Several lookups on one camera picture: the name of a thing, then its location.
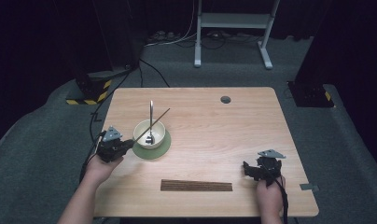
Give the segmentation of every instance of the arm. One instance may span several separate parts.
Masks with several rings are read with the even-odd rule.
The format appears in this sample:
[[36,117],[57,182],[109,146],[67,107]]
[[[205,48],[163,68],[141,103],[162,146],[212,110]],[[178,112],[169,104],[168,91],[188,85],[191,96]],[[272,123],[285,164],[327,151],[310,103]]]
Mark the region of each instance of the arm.
[[[285,178],[277,178],[279,183],[285,186]],[[262,224],[279,224],[282,223],[279,212],[282,210],[282,193],[279,186],[273,182],[269,187],[266,186],[265,180],[260,180],[256,188],[258,198],[258,207],[261,215]]]
[[86,174],[64,209],[58,223],[92,223],[96,190],[110,177],[122,160],[121,157],[106,163],[95,155],[89,161]]

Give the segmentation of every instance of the bowl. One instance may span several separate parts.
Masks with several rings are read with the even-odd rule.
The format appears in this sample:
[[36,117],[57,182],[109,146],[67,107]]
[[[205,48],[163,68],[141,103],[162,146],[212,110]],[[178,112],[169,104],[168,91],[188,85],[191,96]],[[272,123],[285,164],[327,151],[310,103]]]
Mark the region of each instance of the bowl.
[[[133,138],[138,138],[148,127],[150,127],[150,119],[145,119],[136,125],[133,131]],[[154,144],[146,143],[147,137],[150,135],[150,130],[148,130],[137,143],[145,149],[155,149],[159,147],[165,138],[165,126],[161,122],[153,124],[152,134],[154,136]]]

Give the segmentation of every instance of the wooden table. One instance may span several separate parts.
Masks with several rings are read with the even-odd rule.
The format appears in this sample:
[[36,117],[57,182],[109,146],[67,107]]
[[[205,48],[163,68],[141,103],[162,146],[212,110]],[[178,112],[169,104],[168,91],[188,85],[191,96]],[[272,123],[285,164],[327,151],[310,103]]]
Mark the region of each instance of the wooden table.
[[[288,214],[317,215],[313,193],[300,188],[308,180],[273,89],[118,89],[104,130],[113,125],[123,140],[132,138],[136,124],[148,119],[150,100],[155,119],[171,108],[161,119],[171,147],[151,161],[129,150],[97,191],[97,217],[258,217],[257,182],[244,175],[243,161],[256,166],[258,152],[271,148],[286,155]],[[162,179],[229,182],[233,191],[161,191]]]

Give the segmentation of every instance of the white metal stand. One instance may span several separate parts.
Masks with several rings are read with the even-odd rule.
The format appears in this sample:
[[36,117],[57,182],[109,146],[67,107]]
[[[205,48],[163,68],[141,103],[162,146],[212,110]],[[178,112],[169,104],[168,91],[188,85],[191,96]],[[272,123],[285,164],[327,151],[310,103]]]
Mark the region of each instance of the white metal stand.
[[265,29],[263,40],[258,42],[258,48],[265,67],[267,69],[272,69],[272,63],[266,50],[266,46],[268,38],[270,37],[276,10],[279,6],[279,1],[280,0],[274,0],[271,14],[232,14],[202,13],[202,0],[199,0],[194,66],[201,67],[201,29],[203,27],[254,28]]

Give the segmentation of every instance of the green round mat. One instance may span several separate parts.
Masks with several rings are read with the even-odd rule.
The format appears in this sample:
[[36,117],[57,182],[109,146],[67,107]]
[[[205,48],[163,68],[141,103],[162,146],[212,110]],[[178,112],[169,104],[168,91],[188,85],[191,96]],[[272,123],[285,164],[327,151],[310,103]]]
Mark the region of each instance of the green round mat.
[[165,154],[171,146],[171,135],[165,130],[164,140],[161,145],[154,149],[146,149],[135,143],[133,145],[133,153],[139,158],[145,160],[154,160]]

